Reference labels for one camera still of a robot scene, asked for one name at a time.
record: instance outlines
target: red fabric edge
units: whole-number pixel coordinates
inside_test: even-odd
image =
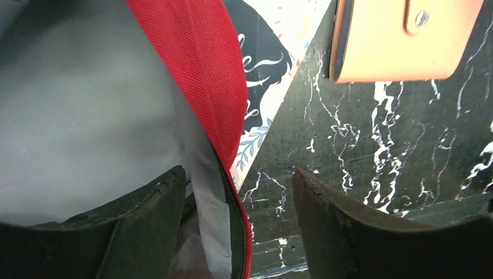
[[[127,0],[190,103],[226,169],[246,232],[249,278],[252,230],[229,172],[247,109],[248,89],[236,30],[222,0]]]

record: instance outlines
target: black marble surface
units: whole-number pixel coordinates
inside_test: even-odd
[[[331,83],[334,14],[335,1],[240,191],[254,231],[252,273],[305,262],[296,167],[401,216],[493,191],[493,2],[484,2],[454,75],[424,82]]]

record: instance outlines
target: purse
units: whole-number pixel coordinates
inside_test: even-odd
[[[335,83],[450,77],[483,0],[338,0],[329,77]]]
[[[3,277],[249,277],[229,172],[248,91],[221,0],[32,1],[0,88]]]

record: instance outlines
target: dark illustration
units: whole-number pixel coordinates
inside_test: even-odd
[[[260,102],[272,84],[281,82],[291,69],[291,55],[277,38],[274,31],[243,0],[225,0],[243,54],[246,85],[249,100],[245,115],[243,134],[262,125]]]

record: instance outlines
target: tan leather wallet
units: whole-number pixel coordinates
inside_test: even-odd
[[[483,0],[338,0],[335,83],[450,77]]]

